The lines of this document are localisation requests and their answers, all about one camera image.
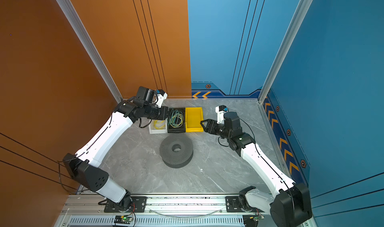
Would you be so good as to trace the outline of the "grey perforated cable spool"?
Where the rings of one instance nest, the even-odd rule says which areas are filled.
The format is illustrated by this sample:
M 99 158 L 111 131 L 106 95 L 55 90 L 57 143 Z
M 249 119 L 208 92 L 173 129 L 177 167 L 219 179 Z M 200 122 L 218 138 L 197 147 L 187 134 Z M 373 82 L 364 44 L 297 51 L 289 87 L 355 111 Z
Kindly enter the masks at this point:
M 188 165 L 193 155 L 193 142 L 186 134 L 171 134 L 160 145 L 160 156 L 163 162 L 173 169 Z

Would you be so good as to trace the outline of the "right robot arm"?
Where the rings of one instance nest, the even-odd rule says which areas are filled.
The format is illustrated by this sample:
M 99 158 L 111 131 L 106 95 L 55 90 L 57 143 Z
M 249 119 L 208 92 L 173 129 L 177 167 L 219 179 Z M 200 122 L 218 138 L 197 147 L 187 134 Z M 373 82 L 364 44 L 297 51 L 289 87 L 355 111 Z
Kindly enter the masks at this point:
M 236 112 L 223 112 L 218 115 L 218 120 L 200 122 L 204 132 L 226 139 L 229 147 L 251 165 L 270 191 L 264 193 L 253 186 L 241 190 L 241 209 L 268 213 L 278 227 L 297 227 L 311 219 L 313 212 L 308 187 L 284 174 L 263 153 L 254 134 L 243 131 L 241 122 Z

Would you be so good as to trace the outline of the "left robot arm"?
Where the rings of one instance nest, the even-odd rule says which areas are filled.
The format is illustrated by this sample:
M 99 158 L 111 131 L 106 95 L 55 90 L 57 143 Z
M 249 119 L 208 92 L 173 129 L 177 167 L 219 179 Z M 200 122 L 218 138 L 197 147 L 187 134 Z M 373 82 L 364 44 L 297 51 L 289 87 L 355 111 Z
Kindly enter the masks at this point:
M 100 169 L 100 165 L 110 148 L 136 121 L 168 118 L 169 109 L 163 105 L 167 97 L 162 89 L 152 90 L 141 86 L 136 96 L 122 100 L 104 126 L 83 148 L 74 155 L 66 154 L 63 157 L 62 162 L 70 177 L 91 192 L 115 203 L 121 210 L 128 210 L 133 202 L 131 193 Z

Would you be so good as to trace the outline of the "yellow plastic bin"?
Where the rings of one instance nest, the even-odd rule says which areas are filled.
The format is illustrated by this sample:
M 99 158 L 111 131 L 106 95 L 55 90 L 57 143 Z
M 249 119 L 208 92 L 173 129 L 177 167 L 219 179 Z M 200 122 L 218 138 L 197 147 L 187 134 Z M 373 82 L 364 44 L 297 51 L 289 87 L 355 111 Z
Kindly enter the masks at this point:
M 201 121 L 203 121 L 203 108 L 202 107 L 187 107 L 186 108 L 186 132 L 203 132 Z

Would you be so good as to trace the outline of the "white plastic bin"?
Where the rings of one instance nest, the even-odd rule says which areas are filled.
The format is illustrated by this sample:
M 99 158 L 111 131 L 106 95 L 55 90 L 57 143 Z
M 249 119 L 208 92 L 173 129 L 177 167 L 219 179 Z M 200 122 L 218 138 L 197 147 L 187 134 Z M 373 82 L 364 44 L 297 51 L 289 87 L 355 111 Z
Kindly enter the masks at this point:
M 168 132 L 167 120 L 153 120 L 149 125 L 150 134 L 166 134 Z

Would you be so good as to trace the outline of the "black plastic bin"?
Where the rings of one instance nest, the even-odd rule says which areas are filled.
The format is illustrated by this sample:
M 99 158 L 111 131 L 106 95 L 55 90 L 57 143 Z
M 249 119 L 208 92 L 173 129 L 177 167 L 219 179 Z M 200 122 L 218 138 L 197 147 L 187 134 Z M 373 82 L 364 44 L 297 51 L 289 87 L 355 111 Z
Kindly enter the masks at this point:
M 170 108 L 170 114 L 167 118 L 168 133 L 185 133 L 186 132 L 186 109 Z

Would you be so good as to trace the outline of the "right circuit board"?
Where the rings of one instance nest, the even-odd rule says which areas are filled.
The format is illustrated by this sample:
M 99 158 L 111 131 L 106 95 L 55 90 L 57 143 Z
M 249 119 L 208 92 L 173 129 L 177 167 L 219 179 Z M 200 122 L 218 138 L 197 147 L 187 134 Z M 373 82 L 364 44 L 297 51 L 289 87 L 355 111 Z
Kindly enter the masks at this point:
M 254 221 L 254 222 L 258 222 L 260 220 L 263 220 L 265 217 L 261 214 L 258 214 L 258 215 L 254 215 L 254 216 L 251 216 L 250 217 L 250 220 Z

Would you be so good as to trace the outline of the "left green circuit board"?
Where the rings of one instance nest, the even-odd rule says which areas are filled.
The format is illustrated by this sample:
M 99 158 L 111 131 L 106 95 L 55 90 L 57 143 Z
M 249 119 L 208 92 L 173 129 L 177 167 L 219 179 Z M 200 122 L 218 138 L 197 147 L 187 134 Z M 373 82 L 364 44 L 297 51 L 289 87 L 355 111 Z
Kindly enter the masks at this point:
M 117 227 L 132 227 L 134 225 L 134 218 L 127 215 L 116 215 L 113 225 Z

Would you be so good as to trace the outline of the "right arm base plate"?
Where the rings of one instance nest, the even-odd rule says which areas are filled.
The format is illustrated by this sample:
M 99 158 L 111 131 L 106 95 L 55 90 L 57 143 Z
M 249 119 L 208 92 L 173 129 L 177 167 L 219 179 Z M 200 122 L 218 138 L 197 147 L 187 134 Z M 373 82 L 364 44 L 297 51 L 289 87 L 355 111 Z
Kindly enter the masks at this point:
M 260 209 L 251 207 L 243 196 L 226 196 L 225 200 L 228 213 L 263 212 Z

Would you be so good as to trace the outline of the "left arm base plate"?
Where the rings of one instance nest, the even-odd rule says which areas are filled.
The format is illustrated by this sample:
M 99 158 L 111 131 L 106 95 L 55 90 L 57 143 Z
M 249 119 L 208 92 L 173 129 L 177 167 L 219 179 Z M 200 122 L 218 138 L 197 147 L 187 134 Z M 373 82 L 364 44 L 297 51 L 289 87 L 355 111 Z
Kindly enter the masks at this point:
M 135 213 L 144 213 L 147 197 L 146 196 L 131 196 L 131 203 L 128 207 L 122 208 L 117 203 L 112 202 L 107 199 L 104 212 L 105 213 L 131 213 L 134 211 Z

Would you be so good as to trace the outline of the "aluminium mounting rail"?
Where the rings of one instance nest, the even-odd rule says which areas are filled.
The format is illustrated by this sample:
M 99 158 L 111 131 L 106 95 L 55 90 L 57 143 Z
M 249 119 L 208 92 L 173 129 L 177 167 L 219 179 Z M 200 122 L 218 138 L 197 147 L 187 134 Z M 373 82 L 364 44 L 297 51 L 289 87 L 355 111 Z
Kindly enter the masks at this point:
M 228 213 L 226 196 L 237 194 L 142 194 L 147 204 L 144 213 L 105 213 L 107 199 L 97 195 L 69 196 L 62 208 L 56 227 L 116 227 L 116 215 L 134 218 L 133 227 L 274 227 L 265 212 Z M 258 222 L 251 216 L 261 214 Z

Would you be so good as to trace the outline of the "left aluminium corner post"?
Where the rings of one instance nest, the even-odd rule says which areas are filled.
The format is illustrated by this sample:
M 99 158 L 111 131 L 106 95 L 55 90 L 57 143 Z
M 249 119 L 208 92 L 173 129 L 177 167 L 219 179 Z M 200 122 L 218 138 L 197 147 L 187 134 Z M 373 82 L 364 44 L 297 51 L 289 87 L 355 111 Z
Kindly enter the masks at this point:
M 83 22 L 81 21 L 75 7 L 73 6 L 70 0 L 56 0 L 68 22 L 70 23 L 72 29 L 76 33 L 78 39 L 110 90 L 112 96 L 116 102 L 121 102 L 123 96 L 120 93 L 115 81 L 113 80 L 110 72 L 108 71 L 101 55 L 99 54 L 95 44 L 93 43 L 88 31 L 86 30 Z

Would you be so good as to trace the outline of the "aluminium corner post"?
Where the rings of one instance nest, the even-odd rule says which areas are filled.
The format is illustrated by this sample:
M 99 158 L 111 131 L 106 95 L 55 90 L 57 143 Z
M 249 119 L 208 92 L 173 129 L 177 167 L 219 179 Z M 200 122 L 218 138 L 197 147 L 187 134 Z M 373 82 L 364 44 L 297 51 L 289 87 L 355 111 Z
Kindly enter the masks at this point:
M 101 55 L 99 54 L 95 44 L 93 43 L 88 31 L 86 30 L 83 22 L 81 21 L 75 7 L 73 6 L 70 0 L 56 0 L 68 22 L 70 23 L 72 29 L 76 33 L 78 39 L 110 90 L 112 96 L 116 102 L 121 102 L 123 96 L 120 93 L 115 81 L 113 80 L 110 72 L 108 71 Z
M 263 104 L 307 15 L 313 0 L 300 0 L 258 97 Z

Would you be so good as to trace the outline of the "right aluminium corner post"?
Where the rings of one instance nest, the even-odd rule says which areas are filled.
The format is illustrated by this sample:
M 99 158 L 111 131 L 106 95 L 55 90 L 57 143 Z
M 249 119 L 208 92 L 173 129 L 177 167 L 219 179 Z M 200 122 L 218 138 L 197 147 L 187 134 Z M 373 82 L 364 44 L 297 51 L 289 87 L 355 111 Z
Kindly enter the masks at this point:
M 307 15 L 313 0 L 300 0 L 258 97 L 263 104 Z

